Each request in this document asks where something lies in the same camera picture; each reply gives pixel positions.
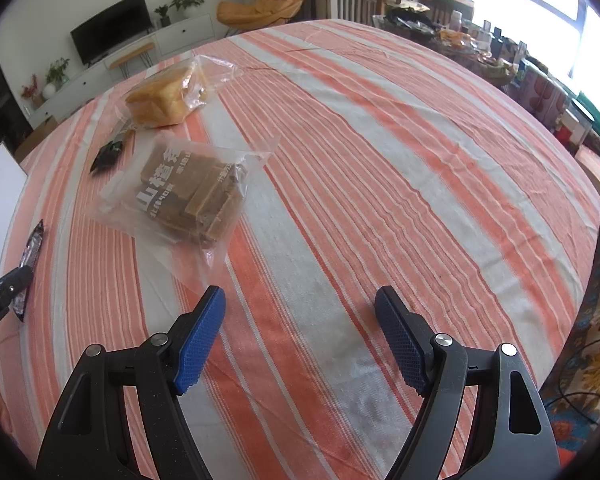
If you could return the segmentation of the black snickers bar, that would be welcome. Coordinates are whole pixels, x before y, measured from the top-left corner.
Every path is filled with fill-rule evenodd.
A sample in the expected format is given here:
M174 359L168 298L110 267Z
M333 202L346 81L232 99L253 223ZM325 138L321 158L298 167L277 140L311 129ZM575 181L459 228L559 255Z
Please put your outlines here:
M23 289L18 292L12 302L12 310L20 322L24 321L24 316L26 315L29 288L32 285L34 270L43 246L44 231L44 221L40 220L31 232L20 259L20 268L23 268L28 272L27 284L25 284Z

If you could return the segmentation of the clear bag brown hawthorn bars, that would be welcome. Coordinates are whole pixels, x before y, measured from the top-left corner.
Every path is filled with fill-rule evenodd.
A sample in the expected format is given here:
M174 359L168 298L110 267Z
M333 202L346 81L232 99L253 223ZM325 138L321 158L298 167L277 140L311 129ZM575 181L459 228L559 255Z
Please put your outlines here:
M171 130L145 132L87 214L132 236L187 288L204 289L220 273L250 184L278 144L274 136L224 148Z

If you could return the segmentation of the floral sofa cover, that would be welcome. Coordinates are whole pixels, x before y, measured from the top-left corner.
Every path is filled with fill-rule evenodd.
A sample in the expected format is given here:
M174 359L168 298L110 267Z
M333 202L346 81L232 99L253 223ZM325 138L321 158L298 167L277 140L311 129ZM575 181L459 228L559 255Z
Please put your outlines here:
M540 395L566 464L600 424L600 232L580 310Z

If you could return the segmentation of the small black snack packet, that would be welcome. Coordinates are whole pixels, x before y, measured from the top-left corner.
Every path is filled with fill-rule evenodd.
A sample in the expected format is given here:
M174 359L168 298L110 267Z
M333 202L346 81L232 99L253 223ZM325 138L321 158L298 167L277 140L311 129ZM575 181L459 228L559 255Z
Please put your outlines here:
M90 173L98 174L99 172L107 171L116 166L120 155L123 152L124 142L123 141L110 141L103 145L96 157L94 158Z

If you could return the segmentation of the flower vase with bouquet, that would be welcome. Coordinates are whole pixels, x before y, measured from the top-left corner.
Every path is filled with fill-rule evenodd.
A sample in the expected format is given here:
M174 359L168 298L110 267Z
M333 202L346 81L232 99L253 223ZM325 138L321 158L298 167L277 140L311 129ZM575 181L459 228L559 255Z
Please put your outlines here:
M58 60L48 66L45 75L46 84L42 91L42 96L45 101L48 101L68 80L68 66L68 58L58 58Z

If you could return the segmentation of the bagged bread loaf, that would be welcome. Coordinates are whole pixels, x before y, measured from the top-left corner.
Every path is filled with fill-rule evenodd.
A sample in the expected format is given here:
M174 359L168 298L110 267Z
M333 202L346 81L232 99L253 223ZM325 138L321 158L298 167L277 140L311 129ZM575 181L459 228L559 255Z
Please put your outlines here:
M194 55L159 70L125 92L117 112L135 127L176 126L241 74L242 70L230 61Z

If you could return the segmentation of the small wooden bench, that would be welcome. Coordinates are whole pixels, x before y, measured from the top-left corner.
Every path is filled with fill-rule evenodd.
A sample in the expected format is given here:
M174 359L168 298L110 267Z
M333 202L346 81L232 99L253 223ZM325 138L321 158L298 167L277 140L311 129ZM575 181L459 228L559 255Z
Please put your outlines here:
M151 57L153 50L155 50L155 44L153 42L146 42L146 44L141 44L111 61L108 68L110 70L118 70L124 79L128 79L131 77L130 64L137 58L145 68L151 68L154 65Z

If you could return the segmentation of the orange book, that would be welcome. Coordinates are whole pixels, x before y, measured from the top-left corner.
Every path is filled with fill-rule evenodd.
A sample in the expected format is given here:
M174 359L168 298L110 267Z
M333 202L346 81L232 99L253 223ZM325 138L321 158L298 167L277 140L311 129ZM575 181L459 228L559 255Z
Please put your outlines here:
M585 145L581 145L576 154L576 161L600 194L600 156Z

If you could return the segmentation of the black flat television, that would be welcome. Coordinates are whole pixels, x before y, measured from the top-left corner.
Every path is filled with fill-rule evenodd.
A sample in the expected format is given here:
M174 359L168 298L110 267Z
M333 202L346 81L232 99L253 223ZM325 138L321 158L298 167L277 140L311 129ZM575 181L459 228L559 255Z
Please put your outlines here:
M83 65L99 61L113 47L152 29L146 0L120 0L70 32Z

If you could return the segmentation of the white tv cabinet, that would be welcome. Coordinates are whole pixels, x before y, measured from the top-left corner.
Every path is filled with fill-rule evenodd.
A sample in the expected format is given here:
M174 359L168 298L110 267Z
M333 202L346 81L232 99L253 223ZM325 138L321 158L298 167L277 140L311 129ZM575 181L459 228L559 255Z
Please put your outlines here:
M28 114L35 129L50 117L62 122L118 82L215 38L209 14L160 28L126 44L65 82L41 107Z

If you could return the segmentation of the striped orange white tablecloth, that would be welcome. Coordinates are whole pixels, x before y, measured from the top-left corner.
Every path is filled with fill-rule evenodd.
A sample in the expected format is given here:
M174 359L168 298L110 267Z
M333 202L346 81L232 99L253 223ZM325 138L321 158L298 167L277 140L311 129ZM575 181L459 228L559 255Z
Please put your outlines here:
M383 479L419 408L378 327L376 290L466 346L510 341L538 384L590 277L600 196L543 125L418 44L345 21L215 41L239 77L174 133L279 144L249 185L220 275L226 317L181 400L215 479ZM2 267L45 240L26 322L0 324L0 390L35 463L84 348L135 347L193 307L145 247L88 215L117 84L22 163Z

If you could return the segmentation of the snack basket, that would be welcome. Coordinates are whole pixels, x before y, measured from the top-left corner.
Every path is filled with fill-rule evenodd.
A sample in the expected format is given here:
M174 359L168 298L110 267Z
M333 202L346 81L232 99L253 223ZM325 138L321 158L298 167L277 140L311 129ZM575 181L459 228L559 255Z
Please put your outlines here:
M477 50L457 49L449 44L437 44L437 49L439 53L490 82L494 87L500 88L510 84L517 75L513 64L504 60L495 61L492 56L484 56Z

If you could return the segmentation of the yellow lounge chair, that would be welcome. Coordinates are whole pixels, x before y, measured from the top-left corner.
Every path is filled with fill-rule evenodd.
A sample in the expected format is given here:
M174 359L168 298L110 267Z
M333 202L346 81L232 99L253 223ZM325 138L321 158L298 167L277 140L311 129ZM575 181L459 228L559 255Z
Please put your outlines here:
M216 19L236 32L251 32L290 22L300 11L304 0L254 0L243 4L221 1Z

